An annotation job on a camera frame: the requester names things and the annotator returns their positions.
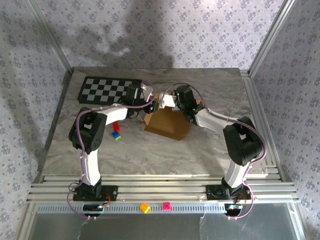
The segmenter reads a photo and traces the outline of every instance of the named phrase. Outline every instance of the toy block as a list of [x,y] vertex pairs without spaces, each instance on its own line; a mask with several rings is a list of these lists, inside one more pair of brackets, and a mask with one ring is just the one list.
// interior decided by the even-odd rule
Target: toy block
[[163,203],[163,210],[166,212],[171,211],[171,202],[164,202]]
[[146,214],[147,212],[149,212],[150,206],[144,202],[141,204],[140,210]]
[[115,139],[116,141],[118,141],[118,140],[121,138],[120,133],[117,132],[117,131],[114,131],[114,132],[112,133],[112,136],[114,137],[114,139]]
[[113,126],[113,131],[117,131],[118,133],[121,133],[118,121],[114,121],[112,123],[112,126]]

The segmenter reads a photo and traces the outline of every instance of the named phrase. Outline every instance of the gray marble surface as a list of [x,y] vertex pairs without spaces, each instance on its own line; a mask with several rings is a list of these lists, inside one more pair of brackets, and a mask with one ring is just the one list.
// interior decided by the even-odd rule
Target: gray marble surface
[[[178,82],[194,85],[208,106],[221,114],[241,117],[252,111],[238,68],[206,69],[107,69],[77,68],[70,81],[61,114],[50,146],[43,174],[81,174],[80,150],[72,147],[68,134],[80,108],[77,100],[85,76],[133,78],[150,81],[164,91]],[[112,125],[107,125],[98,151],[101,174],[211,174],[222,176],[228,169],[230,157],[225,140],[217,133],[191,125],[182,141],[142,130],[144,114],[120,123],[121,140],[115,141]],[[262,161],[251,173],[262,173]]]

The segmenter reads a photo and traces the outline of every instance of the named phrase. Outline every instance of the patterned wall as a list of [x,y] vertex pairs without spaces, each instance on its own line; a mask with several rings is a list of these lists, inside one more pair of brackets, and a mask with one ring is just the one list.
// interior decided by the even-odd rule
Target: patterned wall
[[65,71],[24,1],[0,3],[0,239],[12,239],[47,153]]
[[283,0],[38,0],[71,66],[248,69]]
[[320,2],[296,1],[254,76],[284,170],[320,239]]

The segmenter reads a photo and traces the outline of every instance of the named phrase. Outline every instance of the red block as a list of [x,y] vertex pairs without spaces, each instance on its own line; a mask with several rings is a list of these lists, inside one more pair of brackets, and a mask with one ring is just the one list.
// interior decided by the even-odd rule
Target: red block
[[167,211],[167,212],[171,211],[171,202],[164,202],[163,203],[163,210]]
[[112,126],[113,126],[113,131],[117,131],[118,133],[121,133],[118,121],[114,121],[112,123]]

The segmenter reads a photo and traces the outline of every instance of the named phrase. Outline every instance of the pink block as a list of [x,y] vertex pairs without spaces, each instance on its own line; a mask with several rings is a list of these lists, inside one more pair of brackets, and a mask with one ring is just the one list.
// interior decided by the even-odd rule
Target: pink block
[[164,202],[163,203],[163,210],[164,211],[171,211],[171,202]]

